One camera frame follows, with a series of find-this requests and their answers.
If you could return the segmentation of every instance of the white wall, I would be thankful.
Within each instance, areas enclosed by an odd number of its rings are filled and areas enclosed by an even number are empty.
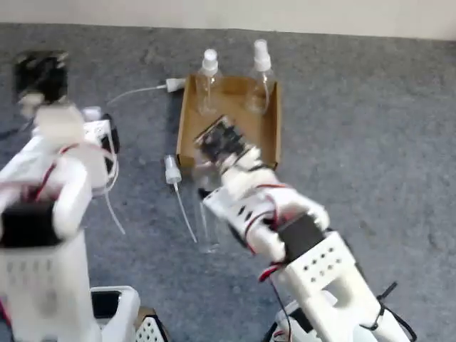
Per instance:
[[[456,39],[456,0],[0,0],[0,21]]]

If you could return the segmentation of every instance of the white 3d-printed part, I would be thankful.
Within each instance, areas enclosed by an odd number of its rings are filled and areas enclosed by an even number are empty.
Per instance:
[[[136,331],[136,342],[166,342],[163,338],[157,321],[153,317],[146,317]]]

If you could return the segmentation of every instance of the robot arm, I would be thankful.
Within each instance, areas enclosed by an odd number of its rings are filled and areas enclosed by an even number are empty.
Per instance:
[[[0,171],[1,300],[16,341],[129,342],[138,293],[90,289],[80,227],[93,189],[117,175],[117,151],[110,122],[84,123],[66,99],[66,57],[34,52],[16,64],[18,102],[36,128]]]
[[[204,204],[252,252],[281,265],[280,278],[323,342],[352,341],[358,326],[369,327],[379,341],[409,341],[369,289],[344,240],[329,229],[324,207],[280,183],[228,119],[216,121],[195,145],[222,174],[222,187]],[[336,304],[324,295],[327,288]]]

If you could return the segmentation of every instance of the gray carpet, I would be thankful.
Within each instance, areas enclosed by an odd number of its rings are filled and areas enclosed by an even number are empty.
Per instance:
[[[421,341],[456,334],[456,45],[396,38],[89,26],[0,26],[1,127],[21,122],[11,103],[10,60],[24,49],[71,53],[71,97],[103,104],[132,88],[198,69],[220,52],[226,74],[251,66],[268,40],[284,87],[279,174],[326,205],[378,293]],[[161,159],[175,150],[182,94],[132,95],[110,112],[120,128],[121,173],[112,192],[123,238],[97,199],[86,215],[91,283],[134,286],[175,341],[258,341],[278,305],[256,279],[264,260],[234,241],[201,254],[191,242]],[[0,164],[26,137],[3,142]],[[192,186],[182,188],[192,207]]]

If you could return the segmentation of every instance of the cardboard tray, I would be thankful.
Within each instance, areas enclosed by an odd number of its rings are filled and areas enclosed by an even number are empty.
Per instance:
[[[245,135],[248,141],[261,148],[261,158],[270,167],[280,163],[281,152],[281,89],[275,84],[269,108],[264,115],[250,113],[244,106],[248,78],[226,76],[222,81],[216,115],[201,115],[197,110],[195,76],[185,84],[184,100],[180,113],[176,155],[181,167],[194,165],[193,140],[217,118],[226,115]]]

